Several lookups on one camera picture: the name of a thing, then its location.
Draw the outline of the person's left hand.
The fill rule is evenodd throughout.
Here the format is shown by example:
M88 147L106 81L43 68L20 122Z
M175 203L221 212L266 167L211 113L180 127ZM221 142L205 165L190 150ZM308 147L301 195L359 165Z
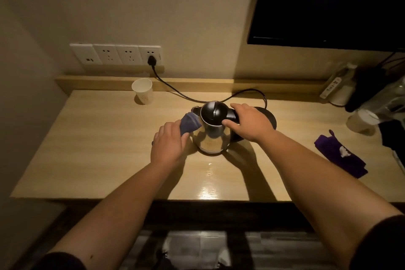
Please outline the person's left hand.
M180 146L180 122L167 122L155 133L150 155L151 166L173 170L179 165L184 153Z

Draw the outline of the person's right hand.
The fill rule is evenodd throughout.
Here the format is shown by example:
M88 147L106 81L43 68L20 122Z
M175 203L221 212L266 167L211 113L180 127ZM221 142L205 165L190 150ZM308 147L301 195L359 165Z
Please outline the person's right hand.
M246 133L238 134L242 138L255 143L261 143L275 133L271 123L264 114L248 104L230 104L235 109L239 123L245 126Z

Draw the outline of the blue cleaning cloth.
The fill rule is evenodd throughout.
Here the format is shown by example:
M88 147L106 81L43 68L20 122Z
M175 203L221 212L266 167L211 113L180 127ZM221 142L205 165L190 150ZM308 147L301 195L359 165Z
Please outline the blue cleaning cloth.
M180 136L193 133L201 127L200 118L193 112L186 113L180 122Z

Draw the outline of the stainless steel electric kettle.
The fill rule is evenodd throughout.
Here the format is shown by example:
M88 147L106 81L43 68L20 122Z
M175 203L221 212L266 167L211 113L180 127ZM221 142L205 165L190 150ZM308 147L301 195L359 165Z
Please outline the stainless steel electric kettle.
M227 119L239 124L239 117L235 109L225 103L211 101L203 106L195 106L191 112L196 114L201 127L192 134L192 141L203 153L216 155L225 151L231 143L243 140L222 121Z

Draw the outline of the person's right forearm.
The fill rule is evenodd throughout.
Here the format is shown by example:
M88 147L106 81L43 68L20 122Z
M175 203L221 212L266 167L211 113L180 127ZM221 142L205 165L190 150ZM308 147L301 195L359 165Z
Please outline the person's right forearm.
M405 215L358 179L270 127L254 140L339 267L399 269Z

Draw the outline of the person's left forearm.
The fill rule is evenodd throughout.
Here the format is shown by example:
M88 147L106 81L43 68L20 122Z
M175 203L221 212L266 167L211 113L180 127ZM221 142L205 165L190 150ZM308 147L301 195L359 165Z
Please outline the person's left forearm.
M152 201L178 161L151 162L83 217L45 257L69 257L85 270L117 270Z

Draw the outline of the black kettle base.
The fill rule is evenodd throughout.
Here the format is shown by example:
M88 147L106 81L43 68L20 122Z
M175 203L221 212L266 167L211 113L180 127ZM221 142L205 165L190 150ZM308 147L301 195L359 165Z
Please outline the black kettle base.
M266 108L262 108L262 107L255 107L255 108L266 116L266 118L271 123L273 129L276 130L277 129L277 120L276 120L275 116Z

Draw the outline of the white paper cup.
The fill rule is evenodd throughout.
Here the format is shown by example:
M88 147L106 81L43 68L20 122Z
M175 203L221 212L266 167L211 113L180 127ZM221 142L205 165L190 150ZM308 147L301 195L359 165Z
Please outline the white paper cup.
M154 101L153 83L149 78L139 78L131 85L140 102L148 105Z

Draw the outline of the purple packet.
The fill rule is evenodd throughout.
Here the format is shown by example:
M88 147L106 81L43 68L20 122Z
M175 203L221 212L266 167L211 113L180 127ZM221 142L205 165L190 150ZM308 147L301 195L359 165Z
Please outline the purple packet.
M368 170L365 168L366 163L342 145L332 130L329 130L329 134L329 136L320 135L316 139L314 142L316 149L327 160L337 165L351 176L360 179L367 175Z

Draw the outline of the clear plastic water bottle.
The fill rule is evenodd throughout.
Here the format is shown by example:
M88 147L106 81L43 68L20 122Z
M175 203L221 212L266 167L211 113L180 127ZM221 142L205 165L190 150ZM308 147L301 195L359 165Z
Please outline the clear plastic water bottle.
M345 106L356 86L355 74L358 66L353 63L341 65L321 88L321 102Z

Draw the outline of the white plastic cup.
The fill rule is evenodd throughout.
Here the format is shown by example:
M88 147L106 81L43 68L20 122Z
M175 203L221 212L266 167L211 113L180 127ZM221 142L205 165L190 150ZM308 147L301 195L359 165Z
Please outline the white plastic cup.
M366 134L381 123L379 117L370 110L358 109L346 121L346 126L352 132Z

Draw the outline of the clear plastic wrap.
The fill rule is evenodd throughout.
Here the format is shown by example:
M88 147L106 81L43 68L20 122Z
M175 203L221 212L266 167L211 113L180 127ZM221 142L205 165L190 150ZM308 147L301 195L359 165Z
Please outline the clear plastic wrap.
M377 124L405 120L405 75L363 103L359 113Z

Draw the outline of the black bag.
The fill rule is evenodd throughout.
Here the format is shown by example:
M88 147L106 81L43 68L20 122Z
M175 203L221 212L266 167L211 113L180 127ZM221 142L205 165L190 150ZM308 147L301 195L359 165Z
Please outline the black bag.
M378 125L382 136L382 145L393 152L398 165L405 173L405 128L399 120L386 121Z

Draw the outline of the white wall socket panel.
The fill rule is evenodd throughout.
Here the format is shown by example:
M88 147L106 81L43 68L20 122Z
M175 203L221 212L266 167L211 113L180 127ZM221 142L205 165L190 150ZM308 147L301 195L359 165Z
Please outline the white wall socket panel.
M121 65L122 61L114 44L93 44L99 59L104 65Z
M121 63L124 65L140 66L143 60L137 45L115 45Z
M73 54L83 65L101 65L103 64L92 44L89 43L70 43Z
M139 45L138 46L140 56L143 61L143 65L149 65L148 59L150 56L153 56L156 59L156 65L162 65L162 54L161 54L161 47L160 46L152 46L152 45Z

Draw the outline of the black wall television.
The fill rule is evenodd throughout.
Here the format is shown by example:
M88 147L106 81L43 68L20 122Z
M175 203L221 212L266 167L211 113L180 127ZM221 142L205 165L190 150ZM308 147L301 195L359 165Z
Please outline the black wall television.
M405 0L257 0L247 43L405 53Z

